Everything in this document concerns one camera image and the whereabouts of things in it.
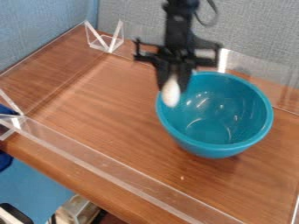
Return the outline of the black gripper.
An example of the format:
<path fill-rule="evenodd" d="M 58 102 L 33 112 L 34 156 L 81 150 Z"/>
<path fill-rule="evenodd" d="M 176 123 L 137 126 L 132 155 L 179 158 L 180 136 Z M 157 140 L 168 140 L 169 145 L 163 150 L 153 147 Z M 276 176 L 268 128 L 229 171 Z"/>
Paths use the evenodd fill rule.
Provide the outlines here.
<path fill-rule="evenodd" d="M 187 90 L 193 67 L 215 67 L 219 63 L 221 45 L 192 32 L 192 19 L 168 17 L 164 23 L 163 44 L 135 40 L 135 60 L 151 62 L 156 67 L 157 87 L 163 89 L 169 77 L 169 64 L 177 66 L 177 84 Z"/>

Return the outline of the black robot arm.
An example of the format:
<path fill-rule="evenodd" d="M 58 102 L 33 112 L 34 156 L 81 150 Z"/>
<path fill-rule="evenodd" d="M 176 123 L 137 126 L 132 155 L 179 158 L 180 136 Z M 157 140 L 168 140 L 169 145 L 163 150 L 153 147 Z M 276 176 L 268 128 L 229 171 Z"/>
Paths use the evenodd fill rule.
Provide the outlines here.
<path fill-rule="evenodd" d="M 151 63 L 156 71 L 159 90 L 173 74 L 177 78 L 179 89 L 184 92 L 192 70 L 196 67 L 215 67 L 219 63 L 221 43 L 200 38 L 192 32 L 192 18 L 203 26 L 213 26 L 219 19 L 217 7 L 207 0 L 213 9 L 215 18 L 204 23 L 197 9 L 200 0 L 167 0 L 163 4 L 165 12 L 163 44 L 149 44 L 137 38 L 135 43 L 135 60 Z"/>

